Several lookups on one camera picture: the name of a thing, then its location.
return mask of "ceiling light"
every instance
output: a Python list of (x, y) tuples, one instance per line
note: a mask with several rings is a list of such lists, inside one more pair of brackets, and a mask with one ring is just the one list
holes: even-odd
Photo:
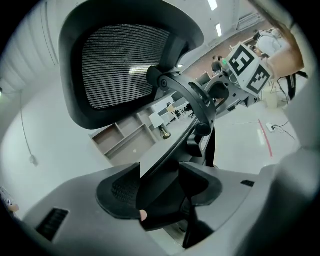
[(216, 31), (218, 32), (218, 36), (221, 37), (222, 36), (222, 32), (221, 32), (220, 23), (218, 25), (216, 25), (215, 28), (216, 28)]
[(216, 0), (208, 0), (208, 2), (209, 2), (209, 5), (210, 5), (212, 11), (218, 8)]

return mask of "floor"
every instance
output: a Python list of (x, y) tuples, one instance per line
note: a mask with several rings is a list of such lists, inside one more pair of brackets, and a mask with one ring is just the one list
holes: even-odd
[[(306, 80), (297, 76), (297, 92), (303, 88)], [(287, 93), (285, 81), (280, 81)], [(214, 164), (220, 169), (259, 174), (261, 168), (279, 163), (279, 161), (297, 150), (300, 146), (296, 133), (288, 122), (283, 129), (293, 138), (277, 129), (271, 133), (266, 123), (284, 125), (288, 119), (284, 114), (287, 104), (282, 92), (278, 95), (278, 108), (269, 109), (264, 101), (260, 101), (249, 108), (238, 106), (233, 112), (216, 119), (216, 146)], [(169, 128), (172, 133), (170, 144), (174, 143), (186, 128), (185, 122), (173, 122)], [(148, 232), (149, 235), (168, 253), (175, 255), (184, 249), (164, 229)]]

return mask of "power strip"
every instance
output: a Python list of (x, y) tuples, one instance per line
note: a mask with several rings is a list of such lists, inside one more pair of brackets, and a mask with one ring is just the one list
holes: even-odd
[(265, 126), (267, 127), (267, 129), (269, 130), (270, 133), (274, 133), (274, 132), (275, 132), (275, 129), (272, 129), (272, 126), (273, 126), (272, 123), (267, 122), (267, 123), (265, 124)]

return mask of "white wall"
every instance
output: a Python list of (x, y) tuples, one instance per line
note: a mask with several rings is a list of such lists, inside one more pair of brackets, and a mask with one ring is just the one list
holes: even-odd
[(25, 132), (37, 167), (29, 162), (19, 95), (0, 116), (0, 185), (18, 203), (20, 218), (65, 181), (111, 166), (89, 137), (94, 131), (79, 127), (70, 118), (58, 68), (27, 86), (22, 104)]

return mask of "mesh backrest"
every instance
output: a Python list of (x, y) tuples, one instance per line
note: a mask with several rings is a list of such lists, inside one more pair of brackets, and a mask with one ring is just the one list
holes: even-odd
[(105, 109), (152, 93), (147, 70), (157, 66), (169, 32), (145, 25), (98, 29), (82, 50), (85, 93), (94, 109)]

